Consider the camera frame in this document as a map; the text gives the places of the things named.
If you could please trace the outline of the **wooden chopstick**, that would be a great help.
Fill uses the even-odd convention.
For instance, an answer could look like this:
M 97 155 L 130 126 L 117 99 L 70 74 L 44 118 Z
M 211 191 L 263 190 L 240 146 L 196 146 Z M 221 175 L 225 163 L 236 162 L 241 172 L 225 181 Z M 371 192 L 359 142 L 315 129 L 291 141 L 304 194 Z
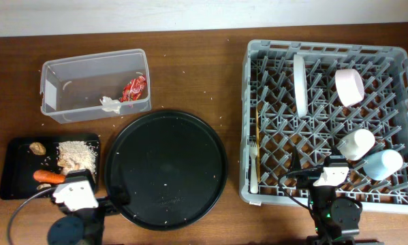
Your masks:
M 255 108 L 255 144 L 257 148 L 256 160 L 256 171 L 257 171 L 257 183 L 261 182 L 260 173 L 260 122 L 259 122 L 259 110 L 258 106 Z

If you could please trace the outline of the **red snack wrapper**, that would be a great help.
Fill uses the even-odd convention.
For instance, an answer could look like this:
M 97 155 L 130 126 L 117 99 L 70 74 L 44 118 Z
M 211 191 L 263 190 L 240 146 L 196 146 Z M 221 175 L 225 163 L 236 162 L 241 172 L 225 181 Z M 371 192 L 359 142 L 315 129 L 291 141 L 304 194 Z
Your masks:
M 119 101 L 127 102 L 139 100 L 146 85 L 146 78 L 144 76 L 138 76 L 132 79 L 129 84 L 124 87 L 122 97 L 119 98 Z

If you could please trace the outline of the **white plastic fork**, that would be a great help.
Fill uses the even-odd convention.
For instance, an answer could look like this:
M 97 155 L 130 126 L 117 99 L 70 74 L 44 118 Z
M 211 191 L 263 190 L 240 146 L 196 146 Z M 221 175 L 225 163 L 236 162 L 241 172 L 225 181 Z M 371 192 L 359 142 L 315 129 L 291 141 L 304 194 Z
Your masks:
M 258 193 L 256 160 L 255 160 L 256 156 L 257 156 L 256 144 L 255 144 L 255 141 L 251 140 L 249 142 L 249 157 L 251 159 L 250 192 L 252 194 Z

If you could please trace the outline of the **white paper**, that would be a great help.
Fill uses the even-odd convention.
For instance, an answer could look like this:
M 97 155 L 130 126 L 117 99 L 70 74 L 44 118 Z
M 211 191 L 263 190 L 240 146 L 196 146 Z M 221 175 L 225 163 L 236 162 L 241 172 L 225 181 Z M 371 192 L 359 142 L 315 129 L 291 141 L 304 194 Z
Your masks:
M 121 113 L 121 102 L 118 99 L 112 99 L 111 97 L 103 96 L 99 102 L 101 103 L 101 109 L 105 112 L 114 112 L 116 114 Z

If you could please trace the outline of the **grey plate with food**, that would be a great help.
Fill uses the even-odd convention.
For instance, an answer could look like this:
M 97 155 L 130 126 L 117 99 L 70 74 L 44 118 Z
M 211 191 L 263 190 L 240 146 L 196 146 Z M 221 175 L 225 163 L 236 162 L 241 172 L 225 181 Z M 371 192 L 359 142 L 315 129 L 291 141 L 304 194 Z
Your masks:
M 304 59 L 301 55 L 295 54 L 293 58 L 294 94 L 297 114 L 300 118 L 307 115 L 307 74 Z

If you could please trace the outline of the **small white cup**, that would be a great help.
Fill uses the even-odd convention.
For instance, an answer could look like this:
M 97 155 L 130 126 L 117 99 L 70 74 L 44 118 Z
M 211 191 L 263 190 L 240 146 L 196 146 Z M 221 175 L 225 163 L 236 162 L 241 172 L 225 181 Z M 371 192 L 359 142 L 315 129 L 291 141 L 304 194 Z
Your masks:
M 375 144 L 375 136 L 367 129 L 358 129 L 341 139 L 340 153 L 348 160 L 360 160 Z

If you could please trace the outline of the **brown cookie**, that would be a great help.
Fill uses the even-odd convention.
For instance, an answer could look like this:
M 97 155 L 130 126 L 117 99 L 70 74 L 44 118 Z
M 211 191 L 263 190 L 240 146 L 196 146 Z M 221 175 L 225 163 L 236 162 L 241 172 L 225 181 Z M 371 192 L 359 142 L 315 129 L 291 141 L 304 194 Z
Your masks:
M 35 155 L 45 155 L 46 154 L 46 148 L 43 144 L 39 142 L 33 142 L 29 145 L 30 151 L 35 154 Z

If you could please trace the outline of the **orange carrot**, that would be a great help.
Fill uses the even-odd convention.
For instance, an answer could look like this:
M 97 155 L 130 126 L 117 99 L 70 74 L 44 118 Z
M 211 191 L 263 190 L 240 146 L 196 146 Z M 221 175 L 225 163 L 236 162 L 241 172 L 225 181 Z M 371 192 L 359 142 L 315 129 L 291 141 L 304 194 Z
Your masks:
M 33 174 L 33 178 L 38 182 L 44 182 L 49 184 L 61 184 L 65 182 L 65 176 L 61 174 L 55 174 L 46 170 L 37 170 Z

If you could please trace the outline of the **light blue plastic cup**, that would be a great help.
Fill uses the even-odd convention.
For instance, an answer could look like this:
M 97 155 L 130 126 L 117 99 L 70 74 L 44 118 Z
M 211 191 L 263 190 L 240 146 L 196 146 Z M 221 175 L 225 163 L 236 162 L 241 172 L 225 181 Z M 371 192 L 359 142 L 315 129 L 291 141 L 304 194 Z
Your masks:
M 376 181 L 382 181 L 403 166 L 402 156 L 395 150 L 383 150 L 365 158 L 365 174 Z

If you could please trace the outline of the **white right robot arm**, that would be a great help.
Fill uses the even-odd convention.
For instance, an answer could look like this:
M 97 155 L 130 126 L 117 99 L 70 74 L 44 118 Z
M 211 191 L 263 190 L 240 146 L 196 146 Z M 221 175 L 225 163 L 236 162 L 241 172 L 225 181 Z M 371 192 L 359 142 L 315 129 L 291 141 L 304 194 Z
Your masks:
M 322 165 L 302 168 L 297 151 L 292 153 L 292 162 L 287 178 L 296 180 L 296 188 L 309 192 L 306 208 L 314 223 L 316 234 L 307 238 L 309 245 L 374 245 L 375 240 L 355 240 L 360 233 L 363 206 L 350 197 L 339 197 L 336 189 L 342 185 L 351 167 L 340 153 L 332 153 Z

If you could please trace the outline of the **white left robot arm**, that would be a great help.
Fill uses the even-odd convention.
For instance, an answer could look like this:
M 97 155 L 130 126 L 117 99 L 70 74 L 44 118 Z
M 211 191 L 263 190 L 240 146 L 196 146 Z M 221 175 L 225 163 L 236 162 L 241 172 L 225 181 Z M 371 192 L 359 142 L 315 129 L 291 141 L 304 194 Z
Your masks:
M 101 244 L 105 217 L 118 214 L 119 208 L 130 202 L 122 187 L 116 188 L 114 195 L 96 197 L 94 179 L 87 169 L 66 176 L 47 172 L 35 179 L 54 187 L 51 200 L 65 215 L 49 229 L 49 244 Z

